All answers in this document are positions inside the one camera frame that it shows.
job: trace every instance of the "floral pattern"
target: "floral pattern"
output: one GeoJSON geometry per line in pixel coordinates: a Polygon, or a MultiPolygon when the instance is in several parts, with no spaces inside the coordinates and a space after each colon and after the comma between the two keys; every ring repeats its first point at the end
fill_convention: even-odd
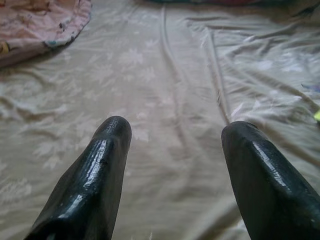
{"type": "Polygon", "coordinates": [[[320,191],[320,97],[302,87],[320,76],[320,21],[286,14],[96,0],[73,44],[0,69],[0,238],[25,236],[114,115],[132,127],[114,240],[192,240],[208,229],[250,239],[221,148],[231,121],[260,127],[320,191]]]}

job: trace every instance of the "bed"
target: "bed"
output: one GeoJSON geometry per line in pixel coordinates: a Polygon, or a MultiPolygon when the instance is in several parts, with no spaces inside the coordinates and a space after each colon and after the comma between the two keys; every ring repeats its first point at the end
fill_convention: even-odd
{"type": "Polygon", "coordinates": [[[94,0],[72,44],[0,70],[0,239],[23,239],[114,115],[132,127],[114,240],[249,240],[221,147],[233,121],[320,193],[315,11],[94,0]]]}

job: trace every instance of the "bed sheet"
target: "bed sheet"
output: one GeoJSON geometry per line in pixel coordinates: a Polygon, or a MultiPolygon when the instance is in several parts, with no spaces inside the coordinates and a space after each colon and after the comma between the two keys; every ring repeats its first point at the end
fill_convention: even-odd
{"type": "Polygon", "coordinates": [[[0,239],[22,239],[96,127],[129,120],[113,240],[249,240],[221,147],[260,127],[320,192],[320,14],[95,0],[68,47],[0,71],[0,239]]]}

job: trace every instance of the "beige bed sheet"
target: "beige bed sheet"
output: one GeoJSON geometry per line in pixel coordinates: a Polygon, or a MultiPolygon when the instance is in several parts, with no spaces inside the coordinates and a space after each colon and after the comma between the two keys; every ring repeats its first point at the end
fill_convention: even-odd
{"type": "Polygon", "coordinates": [[[113,240],[249,240],[220,135],[259,126],[320,192],[320,20],[93,1],[73,44],[0,71],[0,239],[28,232],[111,115],[133,138],[113,240]]]}

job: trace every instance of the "pink blanket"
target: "pink blanket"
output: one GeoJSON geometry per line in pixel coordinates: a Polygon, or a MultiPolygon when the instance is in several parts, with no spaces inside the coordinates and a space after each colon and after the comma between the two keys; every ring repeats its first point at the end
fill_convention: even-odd
{"type": "Polygon", "coordinates": [[[0,0],[0,68],[71,42],[91,0],[0,0]]]}

